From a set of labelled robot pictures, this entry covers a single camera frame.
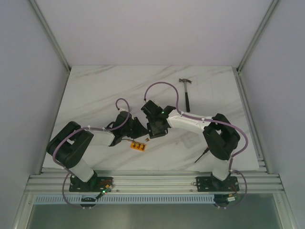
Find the black fuse box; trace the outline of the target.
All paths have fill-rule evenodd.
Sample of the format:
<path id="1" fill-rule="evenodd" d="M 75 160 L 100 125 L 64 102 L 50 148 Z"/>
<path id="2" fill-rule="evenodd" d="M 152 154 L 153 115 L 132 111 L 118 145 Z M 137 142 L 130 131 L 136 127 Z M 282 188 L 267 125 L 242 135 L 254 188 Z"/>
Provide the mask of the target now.
<path id="1" fill-rule="evenodd" d="M 149 123 L 147 123 L 147 129 L 148 129 L 148 132 L 149 132 L 150 139 L 154 139 L 154 138 L 158 138 L 158 137 L 163 137 L 163 136 L 168 134 L 167 130 L 153 132 L 153 129 L 152 129 L 152 127 L 151 127 L 151 125 Z"/>

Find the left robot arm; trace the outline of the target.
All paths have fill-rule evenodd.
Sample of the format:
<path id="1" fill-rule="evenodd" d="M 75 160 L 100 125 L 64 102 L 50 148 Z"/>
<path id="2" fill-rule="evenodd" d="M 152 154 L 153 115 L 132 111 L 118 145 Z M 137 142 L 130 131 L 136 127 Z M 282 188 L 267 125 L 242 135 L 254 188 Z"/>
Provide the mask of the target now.
<path id="1" fill-rule="evenodd" d="M 94 170 L 82 159 L 92 140 L 104 146 L 115 146 L 124 137 L 137 139 L 149 131 L 137 117 L 127 111 L 120 111 L 116 120 L 106 127 L 81 127 L 77 122 L 70 121 L 47 145 L 46 152 L 53 161 L 80 179 L 80 186 L 87 192 L 97 188 Z"/>

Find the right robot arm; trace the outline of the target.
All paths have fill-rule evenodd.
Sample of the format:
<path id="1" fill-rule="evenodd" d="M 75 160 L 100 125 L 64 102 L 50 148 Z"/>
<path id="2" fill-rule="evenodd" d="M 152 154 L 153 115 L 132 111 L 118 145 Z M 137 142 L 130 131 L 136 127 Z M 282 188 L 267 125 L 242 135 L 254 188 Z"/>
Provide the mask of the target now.
<path id="1" fill-rule="evenodd" d="M 149 100 L 141 108 L 148 120 L 150 138 L 168 134 L 168 129 L 179 128 L 202 135 L 208 150 L 214 156 L 211 185 L 222 190 L 228 185 L 229 165 L 232 152 L 237 148 L 240 135 L 222 114 L 211 118 L 178 111 L 173 106 L 164 109 Z"/>

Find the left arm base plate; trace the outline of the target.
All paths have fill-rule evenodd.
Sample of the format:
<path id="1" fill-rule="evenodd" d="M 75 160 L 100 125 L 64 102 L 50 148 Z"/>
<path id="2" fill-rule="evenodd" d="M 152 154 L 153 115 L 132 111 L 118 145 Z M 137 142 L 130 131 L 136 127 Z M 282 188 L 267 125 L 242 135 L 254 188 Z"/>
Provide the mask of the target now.
<path id="1" fill-rule="evenodd" d="M 88 182 L 83 182 L 77 177 L 70 178 L 70 192 L 101 192 L 106 186 L 113 184 L 112 177 L 92 177 Z"/>

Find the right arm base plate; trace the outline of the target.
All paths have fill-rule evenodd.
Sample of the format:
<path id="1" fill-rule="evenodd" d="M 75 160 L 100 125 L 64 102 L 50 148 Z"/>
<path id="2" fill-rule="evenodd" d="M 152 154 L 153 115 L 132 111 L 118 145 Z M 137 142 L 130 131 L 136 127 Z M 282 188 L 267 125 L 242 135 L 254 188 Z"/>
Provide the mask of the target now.
<path id="1" fill-rule="evenodd" d="M 239 191 L 237 177 L 228 176 L 224 181 L 220 181 L 214 176 L 196 177 L 195 186 L 198 192 L 236 192 Z"/>

